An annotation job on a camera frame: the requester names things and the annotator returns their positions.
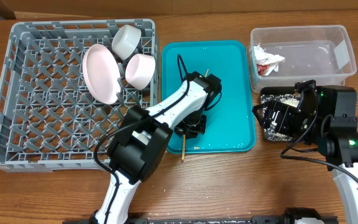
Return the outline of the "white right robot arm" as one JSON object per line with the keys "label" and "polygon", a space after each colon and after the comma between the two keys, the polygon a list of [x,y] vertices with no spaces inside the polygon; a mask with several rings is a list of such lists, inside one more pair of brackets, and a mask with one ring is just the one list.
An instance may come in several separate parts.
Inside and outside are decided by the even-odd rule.
{"label": "white right robot arm", "polygon": [[357,92],[347,86],[265,87],[252,112],[263,129],[288,138],[282,159],[332,172],[348,223],[358,223]]}

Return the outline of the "small white bowl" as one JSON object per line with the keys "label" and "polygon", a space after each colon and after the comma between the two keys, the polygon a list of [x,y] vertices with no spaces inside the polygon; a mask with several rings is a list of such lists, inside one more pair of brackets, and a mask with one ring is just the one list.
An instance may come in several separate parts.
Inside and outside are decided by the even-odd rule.
{"label": "small white bowl", "polygon": [[151,81],[155,71],[155,59],[151,55],[135,54],[128,62],[126,81],[138,90],[143,90]]}

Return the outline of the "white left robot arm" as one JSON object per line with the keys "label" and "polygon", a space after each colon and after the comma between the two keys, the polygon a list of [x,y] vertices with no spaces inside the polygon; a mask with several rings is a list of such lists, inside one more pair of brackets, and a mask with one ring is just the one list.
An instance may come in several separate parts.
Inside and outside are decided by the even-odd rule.
{"label": "white left robot arm", "polygon": [[221,80],[213,74],[187,73],[181,87],[159,104],[133,106],[118,130],[103,136],[93,157],[110,173],[102,207],[90,223],[125,223],[131,200],[141,182],[160,164],[172,134],[196,138],[206,130],[205,111],[222,95]]}

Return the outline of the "large white plate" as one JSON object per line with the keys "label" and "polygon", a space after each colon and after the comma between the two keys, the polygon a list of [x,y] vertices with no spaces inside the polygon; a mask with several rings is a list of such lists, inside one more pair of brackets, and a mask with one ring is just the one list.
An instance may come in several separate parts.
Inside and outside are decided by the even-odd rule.
{"label": "large white plate", "polygon": [[92,45],[83,57],[83,78],[91,95],[99,102],[111,105],[121,92],[121,77],[117,62],[107,47]]}

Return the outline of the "grey bowl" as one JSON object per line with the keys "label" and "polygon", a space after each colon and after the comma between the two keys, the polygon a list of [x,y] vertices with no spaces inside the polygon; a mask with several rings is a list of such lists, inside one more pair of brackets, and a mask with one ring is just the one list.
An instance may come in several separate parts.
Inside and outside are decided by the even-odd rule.
{"label": "grey bowl", "polygon": [[122,26],[112,40],[112,51],[122,60],[129,58],[137,48],[141,38],[141,30],[130,26]]}

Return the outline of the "red white wrapper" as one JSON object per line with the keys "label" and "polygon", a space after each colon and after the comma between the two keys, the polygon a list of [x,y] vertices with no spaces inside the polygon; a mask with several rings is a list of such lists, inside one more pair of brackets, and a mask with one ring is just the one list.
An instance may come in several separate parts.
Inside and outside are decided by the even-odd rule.
{"label": "red white wrapper", "polygon": [[254,46],[257,73],[260,76],[269,76],[272,72],[278,72],[280,62],[285,61],[285,57],[278,54],[270,54],[263,49],[260,44]]}

